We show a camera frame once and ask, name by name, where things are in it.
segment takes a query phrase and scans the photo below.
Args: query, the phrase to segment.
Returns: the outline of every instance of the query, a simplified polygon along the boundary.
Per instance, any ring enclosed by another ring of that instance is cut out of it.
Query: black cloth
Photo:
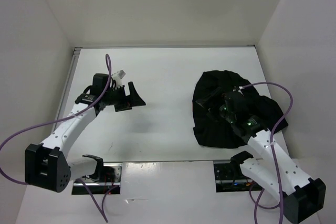
[[[250,82],[239,74],[231,71],[209,71],[203,72],[196,84],[193,96],[193,117],[195,122],[194,134],[199,145],[215,148],[238,148],[246,145],[232,130],[230,124],[225,120],[215,122],[206,115],[206,110],[196,103],[199,98],[205,97],[218,87],[224,92],[232,91],[234,87],[244,86]],[[283,116],[278,103],[274,100],[259,95],[254,87],[242,90],[247,101],[250,112],[261,118],[271,130],[276,122]],[[276,132],[288,126],[283,120],[277,127]]]

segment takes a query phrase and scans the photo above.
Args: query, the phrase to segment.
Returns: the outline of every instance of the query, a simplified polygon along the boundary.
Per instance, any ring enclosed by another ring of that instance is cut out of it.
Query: white enclosure
[[[172,103],[182,109],[188,104],[191,106],[191,85],[202,71],[229,68],[250,81],[277,82],[293,93],[294,106],[286,118],[290,126],[284,131],[286,142],[282,133],[278,137],[283,148],[287,150],[288,147],[291,157],[298,158],[308,174],[320,177],[327,185],[324,209],[305,223],[335,223],[336,191],[333,184],[336,177],[332,172],[336,162],[333,130],[336,121],[335,19],[336,0],[0,0],[0,87],[3,98],[0,142],[22,128],[68,112],[70,104],[90,83],[92,75],[105,72],[103,56],[107,52],[115,67],[127,73],[124,82],[134,81],[139,95],[151,109],[156,103],[146,83],[159,86],[162,94],[168,88],[176,88],[178,95]],[[167,51],[156,51],[162,46]],[[82,49],[80,55],[79,50],[72,55],[75,47],[86,49]],[[100,48],[97,49],[101,54],[99,59],[91,55],[93,48]],[[128,53],[136,49],[143,55],[136,57]],[[192,55],[196,55],[198,62],[195,66],[188,64]],[[137,69],[129,61],[142,67]],[[144,75],[144,65],[150,68],[148,76]],[[174,72],[174,65],[181,67]],[[164,67],[168,69],[166,75],[162,73]],[[181,68],[186,73],[195,72],[182,75]],[[161,83],[168,83],[167,89]],[[258,87],[258,90],[261,94],[271,94],[283,110],[287,108],[287,96],[282,91],[270,88],[269,92],[267,87]],[[155,109],[167,116],[172,103]],[[221,159],[223,152],[227,158],[237,150],[222,152],[198,146],[192,134],[190,110],[184,109],[181,118],[170,123],[179,129],[175,136],[168,132],[170,139],[174,139],[172,145],[164,145],[162,133],[156,137],[155,132],[148,136],[141,132],[146,125],[149,125],[148,130],[163,126],[157,115],[152,115],[154,121],[148,122],[144,115],[147,117],[151,112],[142,111],[142,108],[116,118],[112,110],[106,109],[106,117],[101,114],[101,119],[97,118],[101,121],[95,126],[106,120],[125,122],[127,115],[134,113],[141,120],[140,125],[132,128],[137,132],[125,127],[118,132],[119,136],[132,142],[131,135],[136,135],[148,148],[141,149],[141,153],[133,147],[128,148],[130,152],[123,152],[121,141],[124,139],[120,137],[115,143],[118,151],[110,153],[107,149],[111,144],[105,135],[101,145],[92,146],[96,155],[110,161],[144,161],[147,158],[151,161],[208,161],[150,163],[153,166],[144,169],[128,163],[130,169],[124,174],[128,176],[124,177],[124,189],[120,196],[109,201],[116,206],[108,208],[111,223],[131,224],[138,220],[168,223],[171,216],[165,210],[174,212],[174,223],[235,223],[237,219],[230,219],[230,216],[238,216],[240,223],[253,222],[253,204],[249,202],[248,194],[232,193],[224,198],[225,195],[214,193],[212,162],[209,160]],[[182,117],[186,118],[186,125],[181,125]],[[166,131],[168,128],[165,125],[162,129]],[[37,129],[15,138],[1,150],[0,167],[16,179],[24,180],[25,148],[29,143],[39,143],[50,130],[50,127]],[[98,131],[95,130],[88,129],[88,135],[96,136]],[[185,139],[183,151],[172,155],[179,148],[179,135]],[[156,138],[160,146],[153,144]],[[80,141],[82,145],[76,143],[71,155],[90,149],[88,139],[83,137]],[[186,183],[196,179],[199,180],[191,186]],[[143,186],[147,188],[141,194],[139,187]],[[173,187],[180,187],[180,191],[174,191]],[[0,176],[0,222],[103,221],[89,196],[71,196],[70,189],[55,195],[28,187],[24,196],[26,186],[15,185]],[[134,200],[127,204],[124,201],[127,199]],[[266,196],[265,203],[269,203],[268,199]],[[207,202],[206,207],[200,204],[202,200]],[[240,206],[244,210],[237,211],[229,206]],[[146,211],[156,212],[145,215]],[[278,211],[260,210],[258,213],[260,223],[277,223],[277,216]]]

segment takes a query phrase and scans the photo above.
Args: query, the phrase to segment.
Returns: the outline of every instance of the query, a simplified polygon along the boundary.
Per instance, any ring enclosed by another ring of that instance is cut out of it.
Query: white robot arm
[[[116,112],[130,110],[146,103],[139,97],[132,82],[128,83],[130,95],[125,94],[121,79],[124,71],[112,75],[112,86],[107,89],[96,105],[84,111],[95,102],[107,84],[107,74],[95,74],[92,85],[87,87],[73,106],[68,116],[72,119],[62,122],[59,127],[39,145],[30,144],[25,151],[25,181],[56,192],[63,191],[71,180],[89,175],[99,179],[103,169],[103,159],[93,155],[83,155],[76,160],[67,160],[68,153],[86,126],[107,106],[114,105]]]
[[[271,147],[273,145],[282,191],[279,191],[276,169],[262,166],[248,152],[233,156],[231,165],[236,174],[253,179],[277,201],[282,194],[284,215],[290,222],[300,223],[323,208],[326,185],[319,178],[313,180],[299,168],[276,141],[270,142],[271,132],[267,130],[262,119],[250,113],[239,89],[224,93],[221,88],[217,88],[206,97],[198,99],[196,103],[208,111],[210,118],[229,123],[237,136],[268,164],[275,166]]]

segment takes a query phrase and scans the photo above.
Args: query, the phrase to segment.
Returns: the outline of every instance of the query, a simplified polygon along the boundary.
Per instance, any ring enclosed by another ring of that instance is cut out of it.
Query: white wall
[[[335,223],[336,0],[281,0],[257,46],[266,79],[294,96],[285,139],[293,157],[327,184],[321,223]],[[271,88],[281,107],[288,97]]]
[[[256,44],[279,0],[47,0],[73,46]]]
[[[55,117],[71,54],[45,0],[0,0],[0,142]],[[13,139],[0,153],[0,166],[23,180],[24,149],[48,132],[46,127]],[[1,223],[15,223],[24,191],[0,176]]]

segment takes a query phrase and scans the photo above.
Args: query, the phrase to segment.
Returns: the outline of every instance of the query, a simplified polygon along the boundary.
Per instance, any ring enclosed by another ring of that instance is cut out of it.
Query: purple cable
[[[104,194],[104,197],[103,197],[103,200],[101,201],[101,210],[102,212],[104,213],[105,215],[105,211],[104,211],[104,201],[105,201],[105,198],[106,196],[108,196],[109,192],[112,191],[113,189],[115,189],[116,187],[118,186],[112,186],[105,194]]]
[[[103,200],[101,202],[101,208],[99,207],[95,197],[93,196],[92,192],[90,191],[90,188],[84,183],[83,180],[81,179],[77,179],[76,181],[82,183],[82,185],[84,186],[84,188],[86,189],[86,191],[88,191],[89,195],[91,196],[92,200],[93,200],[93,203],[95,204],[95,206],[97,207],[98,211],[101,213],[101,215],[103,216],[104,220],[106,221],[106,223],[109,223],[107,217],[106,217],[106,214],[104,212],[104,201],[105,201],[105,198],[106,196],[109,194],[110,191],[112,191],[113,189],[115,189],[116,187],[118,186],[112,186],[105,194],[104,194],[104,197],[103,197]]]
[[[253,199],[253,196],[252,196],[252,189],[253,187],[256,185],[256,183],[253,183],[251,186],[250,186],[250,190],[248,191],[250,193],[250,198],[251,200],[253,201],[254,204],[257,204],[256,201]],[[265,210],[273,210],[273,209],[276,209],[279,207],[279,204],[277,204],[276,206],[273,206],[273,207],[264,207],[262,205],[259,205],[257,204],[258,207],[262,208],[262,209],[265,209]]]
[[[78,113],[76,113],[75,115],[72,115],[72,116],[69,116],[67,118],[62,118],[62,119],[58,119],[58,120],[55,120],[55,121],[52,121],[52,122],[48,122],[48,123],[41,123],[41,124],[37,124],[37,125],[34,125],[34,126],[30,126],[28,128],[25,128],[23,130],[20,130],[16,133],[14,133],[13,135],[9,136],[1,145],[0,145],[0,151],[1,149],[4,147],[4,145],[6,143],[8,143],[9,140],[11,140],[12,138],[16,137],[17,135],[20,135],[21,133],[24,133],[26,131],[30,131],[30,130],[33,130],[35,128],[39,128],[39,127],[43,127],[43,126],[46,126],[46,125],[50,125],[50,124],[54,124],[54,123],[60,123],[60,122],[64,122],[66,120],[69,120],[69,119],[72,119],[74,118],[75,116],[79,116],[80,114],[83,114],[84,112],[86,112],[88,109],[90,109],[91,107],[93,107],[94,105],[97,104],[97,102],[99,102],[99,100],[103,97],[103,95],[105,94],[107,88],[110,86],[110,82],[111,82],[111,75],[112,75],[112,64],[111,64],[111,58],[108,54],[105,55],[105,61],[106,61],[106,66],[108,68],[108,71],[109,71],[109,77],[108,77],[108,80],[107,80],[107,83],[106,83],[106,86],[104,88],[104,90],[101,92],[100,96],[98,96],[98,98],[93,102],[91,103],[87,108],[79,111]],[[21,185],[28,185],[27,183],[25,182],[21,182],[21,181],[18,181],[16,179],[13,179],[11,177],[9,177],[0,167],[0,174],[3,175],[5,178],[7,178],[8,180],[14,182],[14,183],[17,183],[17,184],[21,184]]]
[[[288,93],[289,98],[290,98],[290,103],[289,103],[287,111],[283,114],[282,117],[280,117],[280,119],[278,120],[278,122],[274,125],[273,129],[271,130],[270,142],[272,143],[273,142],[274,132],[275,132],[276,128],[281,123],[281,121],[285,118],[285,116],[289,113],[289,111],[291,110],[291,108],[293,106],[293,96],[289,92],[289,90],[286,89],[284,86],[282,86],[280,84],[277,84],[277,83],[274,83],[274,82],[269,82],[269,81],[263,81],[263,82],[257,82],[257,83],[245,85],[245,86],[242,86],[241,89],[249,88],[249,87],[252,87],[252,86],[255,86],[255,85],[260,85],[260,84],[270,84],[270,85],[274,85],[274,86],[280,87],[280,88],[282,88],[283,90],[285,90]],[[275,170],[277,172],[277,178],[278,178],[278,182],[279,182],[279,192],[280,192],[280,202],[279,202],[280,217],[279,217],[279,224],[282,224],[282,221],[284,220],[283,219],[284,218],[283,217],[284,216],[284,213],[283,213],[284,196],[282,194],[282,183],[281,183],[281,176],[280,176],[280,168],[279,168],[279,164],[278,164],[278,160],[277,160],[277,155],[275,153],[275,149],[274,149],[273,145],[271,145],[271,149],[272,149],[272,155],[273,155],[274,164],[275,164]],[[263,192],[264,192],[264,190],[262,190],[260,192],[260,194],[259,194],[259,196],[257,198],[257,201],[256,201],[255,211],[254,211],[255,224],[258,223],[258,221],[257,221],[257,208],[258,208],[258,204],[259,204],[259,201],[260,201],[260,198],[261,198]]]

